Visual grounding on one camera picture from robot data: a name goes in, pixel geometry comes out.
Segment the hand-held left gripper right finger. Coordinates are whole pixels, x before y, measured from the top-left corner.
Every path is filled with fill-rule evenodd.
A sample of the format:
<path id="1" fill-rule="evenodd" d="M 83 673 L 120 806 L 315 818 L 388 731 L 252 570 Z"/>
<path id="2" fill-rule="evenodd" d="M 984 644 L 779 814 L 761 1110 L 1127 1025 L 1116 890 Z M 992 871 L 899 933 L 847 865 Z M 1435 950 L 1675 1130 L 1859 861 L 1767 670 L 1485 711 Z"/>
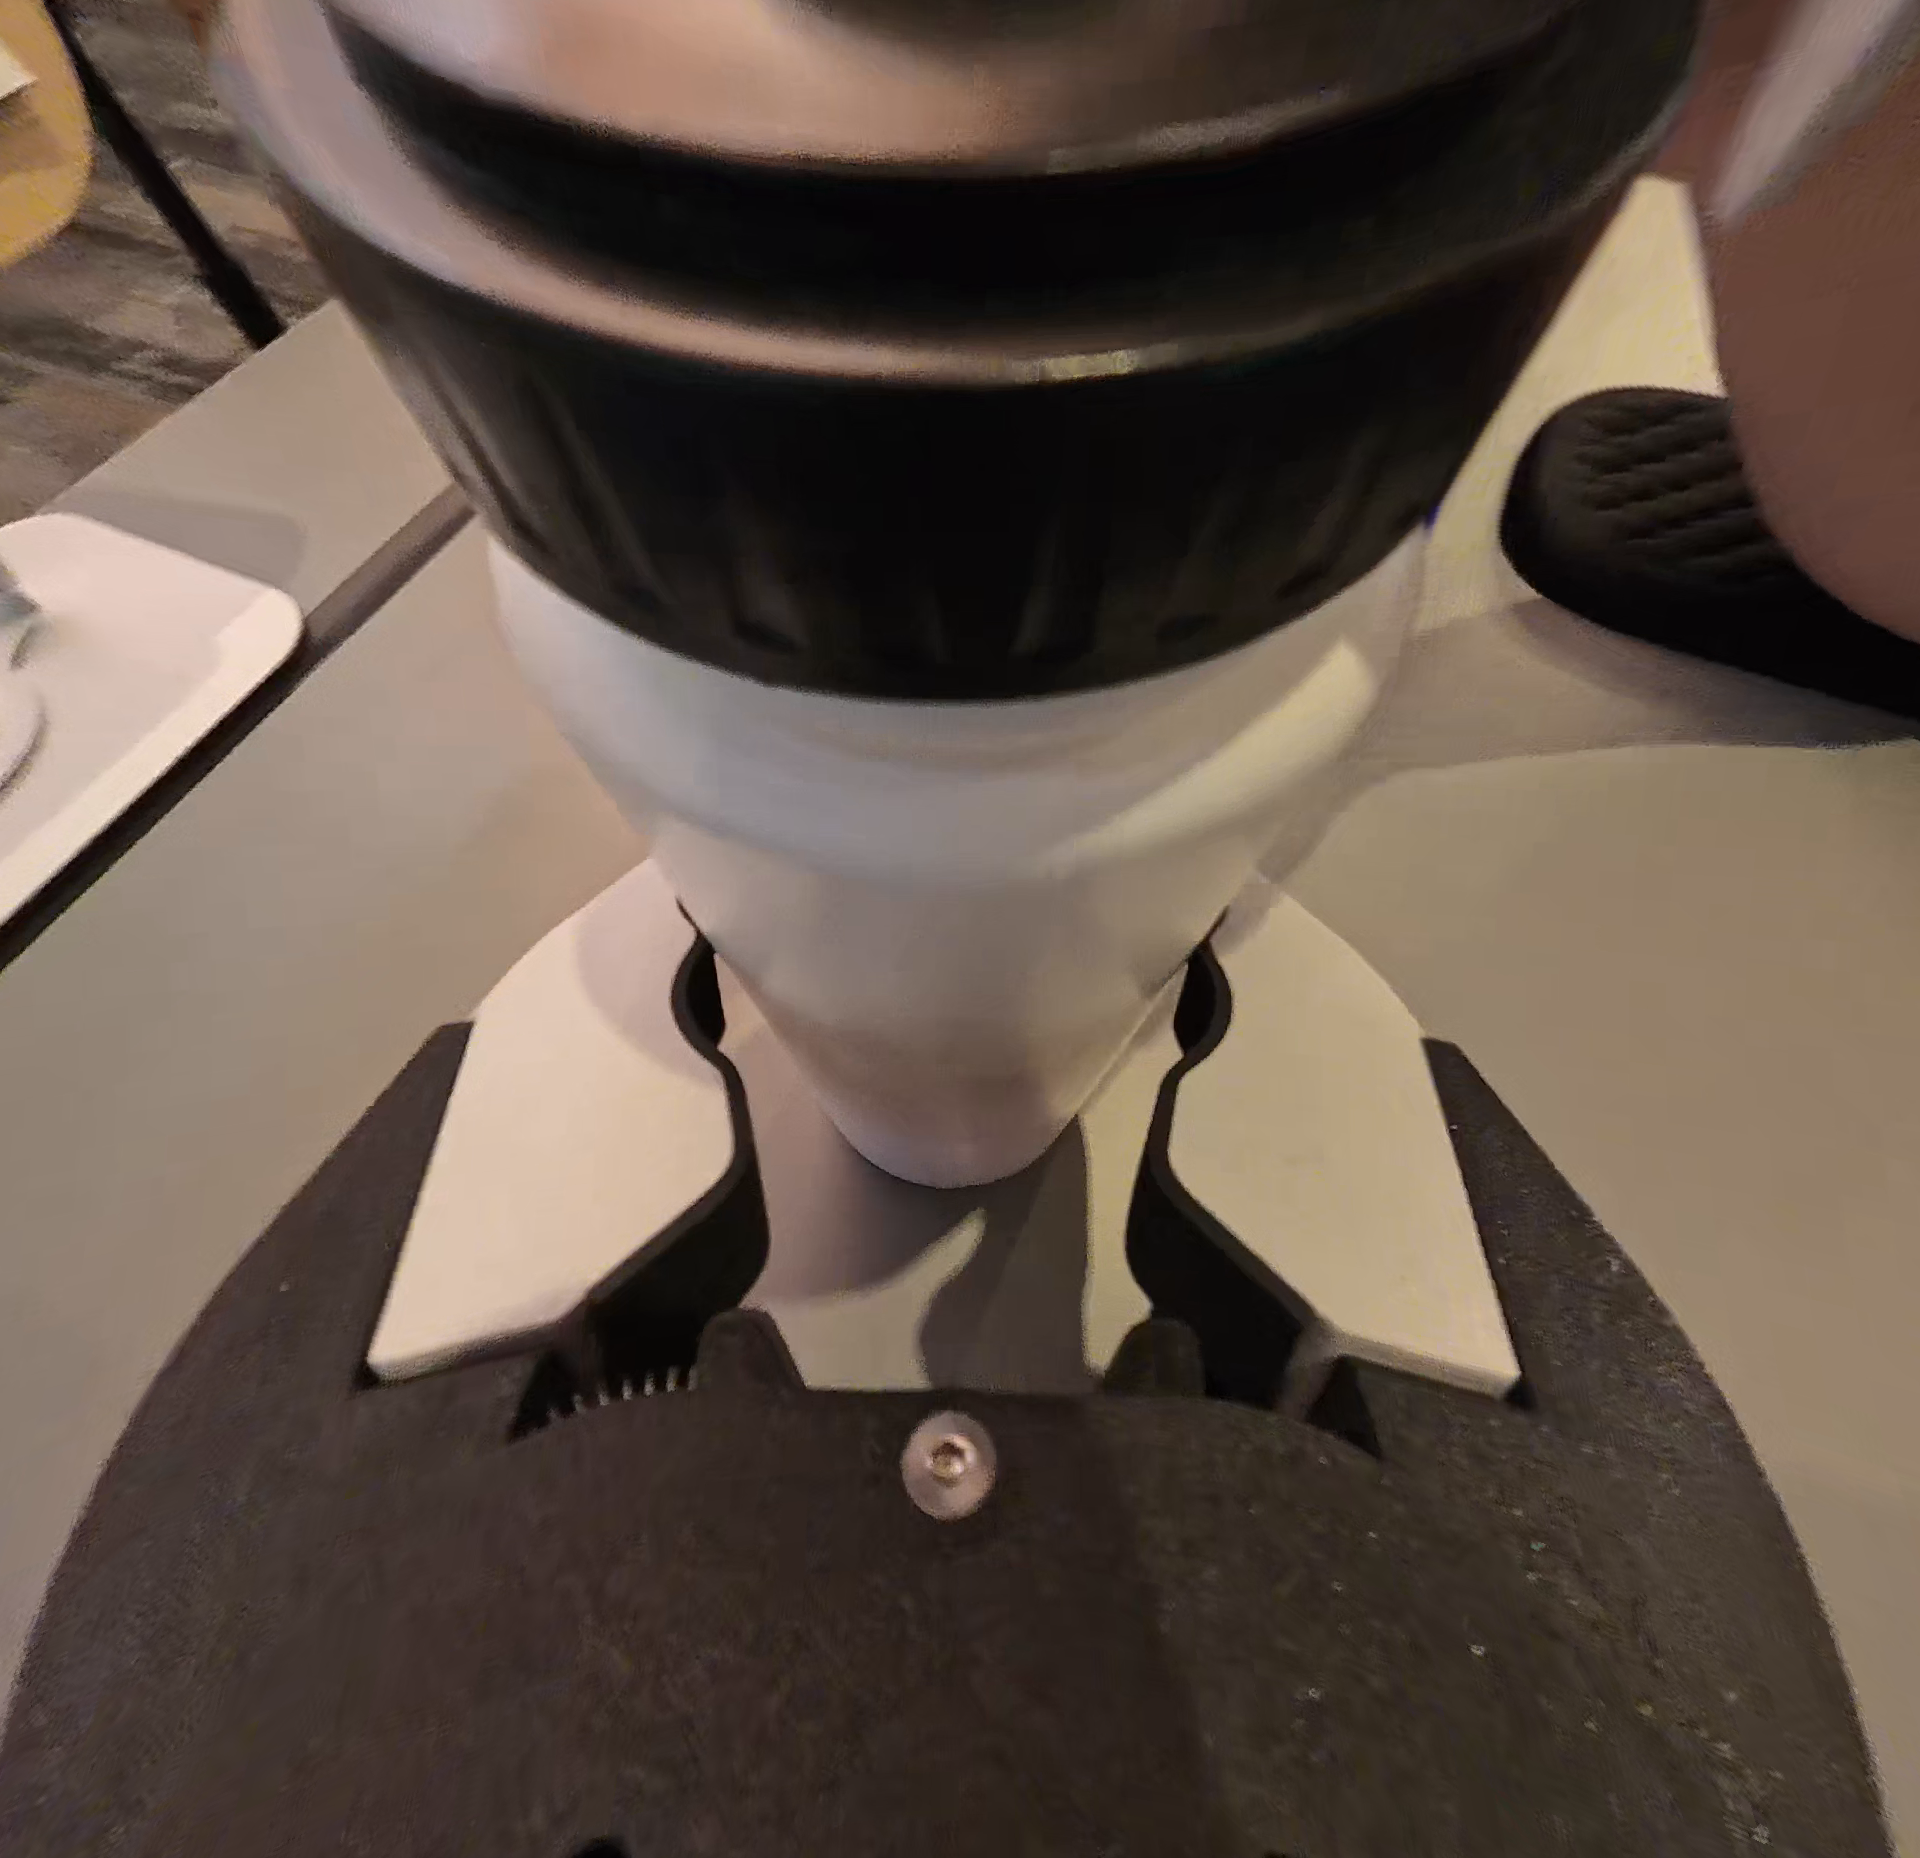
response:
<path id="1" fill-rule="evenodd" d="M 1187 961 L 1126 1262 L 1224 1399 L 1315 1399 L 1339 1361 L 1484 1399 L 1521 1379 L 1428 1042 L 1278 890 Z"/>

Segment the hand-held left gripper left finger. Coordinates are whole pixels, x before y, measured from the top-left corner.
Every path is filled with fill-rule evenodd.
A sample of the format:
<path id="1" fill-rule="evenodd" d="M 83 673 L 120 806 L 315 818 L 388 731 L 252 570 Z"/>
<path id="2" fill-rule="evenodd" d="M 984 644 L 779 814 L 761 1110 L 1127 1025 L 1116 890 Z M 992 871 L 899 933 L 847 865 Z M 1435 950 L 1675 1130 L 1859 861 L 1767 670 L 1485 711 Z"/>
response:
<path id="1" fill-rule="evenodd" d="M 684 1366 L 769 1254 L 707 939 L 641 863 L 477 1006 L 367 1345 L 384 1382 L 557 1351 Z"/>

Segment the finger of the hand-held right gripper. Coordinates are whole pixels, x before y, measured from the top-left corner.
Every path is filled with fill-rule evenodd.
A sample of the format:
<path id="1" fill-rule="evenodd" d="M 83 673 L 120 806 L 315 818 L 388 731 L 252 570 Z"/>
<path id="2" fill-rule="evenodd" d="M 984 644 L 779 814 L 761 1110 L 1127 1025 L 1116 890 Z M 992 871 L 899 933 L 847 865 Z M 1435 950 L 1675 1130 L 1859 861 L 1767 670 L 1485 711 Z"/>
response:
<path id="1" fill-rule="evenodd" d="M 1918 0 L 1796 0 L 1752 75 L 1710 185 L 1710 223 L 1778 206 L 1916 58 Z"/>

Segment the white plastic bottle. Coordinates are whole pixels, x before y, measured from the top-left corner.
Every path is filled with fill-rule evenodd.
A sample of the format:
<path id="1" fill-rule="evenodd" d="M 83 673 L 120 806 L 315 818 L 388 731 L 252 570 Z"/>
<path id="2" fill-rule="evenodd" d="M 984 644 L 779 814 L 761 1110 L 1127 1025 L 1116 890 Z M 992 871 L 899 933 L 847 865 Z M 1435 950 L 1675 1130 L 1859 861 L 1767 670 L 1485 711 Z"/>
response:
<path id="1" fill-rule="evenodd" d="M 1428 543 L 1211 661 L 992 702 L 756 683 L 487 556 L 519 675 L 835 1130 L 956 1189 L 1043 1154 L 1352 800 Z"/>

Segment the black bottle lid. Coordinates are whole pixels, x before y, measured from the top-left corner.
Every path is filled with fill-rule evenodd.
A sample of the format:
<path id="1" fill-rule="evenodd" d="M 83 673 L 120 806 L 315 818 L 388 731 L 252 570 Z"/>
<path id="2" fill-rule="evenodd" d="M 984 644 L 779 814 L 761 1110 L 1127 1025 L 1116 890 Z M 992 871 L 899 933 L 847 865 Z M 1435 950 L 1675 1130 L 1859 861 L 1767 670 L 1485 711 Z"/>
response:
<path id="1" fill-rule="evenodd" d="M 220 0 L 491 535 L 774 688 L 1099 690 L 1428 525 L 1706 0 Z"/>

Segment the person's right forearm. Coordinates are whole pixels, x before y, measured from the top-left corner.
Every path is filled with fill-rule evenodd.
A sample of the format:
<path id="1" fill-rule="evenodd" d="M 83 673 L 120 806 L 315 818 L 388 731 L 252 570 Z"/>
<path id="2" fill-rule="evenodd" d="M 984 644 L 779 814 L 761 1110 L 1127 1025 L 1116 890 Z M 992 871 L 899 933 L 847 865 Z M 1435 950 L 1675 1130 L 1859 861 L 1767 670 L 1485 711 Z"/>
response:
<path id="1" fill-rule="evenodd" d="M 1818 589 L 1916 642 L 1916 67 L 1791 190 L 1710 223 L 1706 267 L 1763 523 Z"/>

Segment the wooden display board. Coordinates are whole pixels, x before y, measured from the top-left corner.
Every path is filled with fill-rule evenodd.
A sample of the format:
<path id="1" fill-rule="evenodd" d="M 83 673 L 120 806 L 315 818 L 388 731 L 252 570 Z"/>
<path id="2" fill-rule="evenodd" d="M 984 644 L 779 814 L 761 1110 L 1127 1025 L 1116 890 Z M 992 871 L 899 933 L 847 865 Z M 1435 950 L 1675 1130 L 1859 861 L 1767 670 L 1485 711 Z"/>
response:
<path id="1" fill-rule="evenodd" d="M 1 273 L 58 241 L 91 174 L 91 125 L 45 0 L 1 0 Z"/>

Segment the black metal frame leg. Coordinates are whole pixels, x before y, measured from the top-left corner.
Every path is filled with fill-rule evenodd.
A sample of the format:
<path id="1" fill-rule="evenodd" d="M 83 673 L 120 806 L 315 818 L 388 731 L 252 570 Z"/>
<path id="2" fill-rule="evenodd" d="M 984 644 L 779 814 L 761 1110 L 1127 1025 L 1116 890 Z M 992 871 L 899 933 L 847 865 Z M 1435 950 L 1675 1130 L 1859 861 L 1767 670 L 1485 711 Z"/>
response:
<path id="1" fill-rule="evenodd" d="M 262 352 L 284 336 L 285 324 L 254 276 L 224 244 L 174 170 L 147 140 L 121 98 L 87 54 L 70 0 L 41 0 L 59 39 L 95 135 L 103 140 L 138 197 L 151 209 L 200 286 L 240 339 Z"/>

